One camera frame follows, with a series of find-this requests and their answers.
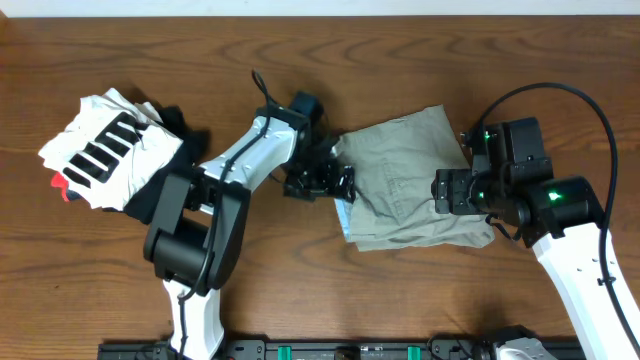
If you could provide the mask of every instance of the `khaki shorts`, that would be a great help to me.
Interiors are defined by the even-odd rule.
[[[436,170],[469,168],[442,105],[345,134],[335,151],[355,169],[356,200],[336,200],[336,208],[347,242],[360,251],[483,247],[495,238],[485,216],[435,212]]]

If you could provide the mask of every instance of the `wooden table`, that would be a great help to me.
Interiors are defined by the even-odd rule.
[[[616,252],[640,295],[640,19],[633,17],[147,18],[9,20],[0,42],[0,357],[91,359],[107,340],[172,331],[167,295],[142,258],[146,227],[66,204],[38,149],[80,97],[138,87],[212,131],[214,156],[246,132],[263,98],[322,99],[355,130],[444,104],[457,133],[520,85],[559,81],[592,95],[620,148]],[[493,121],[535,115],[557,176],[582,174],[604,201],[609,149],[578,99],[535,91]],[[272,339],[426,338],[523,324],[573,335],[531,251],[438,246],[359,253],[333,203],[255,193],[238,266],[223,290],[232,333]]]

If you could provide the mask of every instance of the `black cable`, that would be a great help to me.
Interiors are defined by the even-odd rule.
[[[478,179],[479,179],[480,177],[482,177],[482,176],[484,176],[484,175],[487,175],[487,174],[490,174],[490,173],[491,173],[491,171],[490,171],[490,170],[486,170],[486,171],[483,171],[483,172],[481,172],[481,173],[479,173],[479,174],[473,175],[473,176],[471,177],[471,183],[469,184],[469,187],[467,188],[467,194],[469,194],[469,195],[468,195],[468,196],[467,196],[467,198],[465,199],[465,201],[467,202],[467,205],[470,205],[470,204],[471,204],[471,193],[473,192],[473,186],[476,184],[476,182],[478,181]]]
[[[501,223],[491,222],[491,219],[497,219],[497,218],[498,218],[498,215],[496,214],[488,214],[487,217],[484,218],[484,222],[487,223],[487,225],[493,226],[494,228],[498,229],[498,231],[500,231],[502,236],[506,237],[509,240],[513,240],[511,235],[509,235],[509,232],[507,231],[507,229],[504,228],[504,225],[502,225]]]
[[[213,263],[214,253],[213,253],[213,243],[215,240],[216,230],[218,228],[218,218],[220,217],[220,211],[222,208],[222,194],[224,193],[224,181],[227,178],[227,174],[233,167],[233,164],[238,160],[238,158],[249,148],[251,148],[261,137],[265,136],[267,130],[269,129],[269,123],[271,122],[270,115],[270,106],[275,103],[273,98],[269,95],[267,90],[267,85],[264,83],[262,76],[256,70],[251,71],[251,77],[253,78],[253,82],[256,84],[258,89],[264,94],[265,102],[266,102],[266,113],[265,113],[265,123],[260,132],[248,143],[246,143],[240,150],[238,150],[229,160],[225,161],[224,168],[222,169],[222,173],[220,174],[220,178],[218,179],[218,188],[216,189],[216,202],[213,208],[212,220],[211,220],[211,228],[209,229],[209,234],[207,238],[207,252],[205,254],[204,260],[202,261],[202,267],[200,268],[200,274],[196,279],[195,284],[191,287],[189,292],[184,296],[178,296],[178,304],[180,306],[180,327],[182,328],[182,338],[180,344],[180,351],[178,353],[178,360],[182,360],[184,357],[184,348],[187,344],[187,331],[186,331],[186,319],[185,319],[185,302],[189,300],[196,293],[197,289],[206,284],[206,279],[209,275],[209,271],[211,269],[211,264]]]
[[[466,357],[468,357],[469,359],[471,359],[473,356],[471,356],[471,353],[469,353],[467,351],[467,349],[464,348],[464,346],[462,346],[462,342],[460,342],[460,339],[455,338],[456,342],[458,343],[458,345],[460,346],[460,350],[462,350],[462,352],[464,353],[464,355]]]
[[[503,95],[501,98],[496,100],[489,108],[482,114],[480,120],[478,120],[478,124],[483,123],[485,118],[498,106],[500,103],[505,101],[506,99],[512,97],[513,95],[519,94],[524,91],[533,90],[533,89],[542,89],[542,88],[552,88],[552,89],[560,89],[567,92],[570,92],[582,100],[584,100],[589,106],[596,112],[600,121],[602,122],[602,126],[607,134],[607,139],[609,140],[609,149],[611,151],[611,178],[609,180],[609,191],[607,193],[607,203],[604,208],[604,217],[600,223],[600,241],[599,241],[599,256],[600,256],[600,270],[602,271],[602,279],[598,279],[598,282],[601,285],[604,285],[607,288],[607,292],[609,293],[609,298],[611,299],[611,305],[613,305],[613,309],[620,320],[620,325],[624,329],[625,334],[629,338],[633,349],[636,352],[636,355],[640,357],[640,344],[638,344],[638,340],[633,334],[633,330],[631,329],[631,325],[629,325],[629,321],[624,316],[624,311],[622,310],[622,306],[620,305],[620,301],[618,300],[618,296],[613,289],[613,282],[615,278],[609,274],[609,265],[607,261],[607,232],[609,230],[609,222],[611,220],[611,212],[613,210],[613,199],[616,193],[616,182],[618,180],[618,148],[616,146],[616,140],[613,136],[613,130],[611,129],[611,125],[609,124],[609,120],[606,115],[600,109],[598,104],[587,94],[578,90],[572,86],[559,84],[559,83],[537,83],[526,85],[520,88],[517,88],[513,91],[508,92]]]
[[[440,356],[434,354],[433,353],[433,349],[431,348],[431,343],[433,342],[433,339],[435,339],[437,336],[438,336],[438,334],[433,335],[431,338],[429,338],[429,341],[427,341],[427,350],[429,350],[429,353],[431,354],[432,358],[435,358],[436,360],[444,360]]]

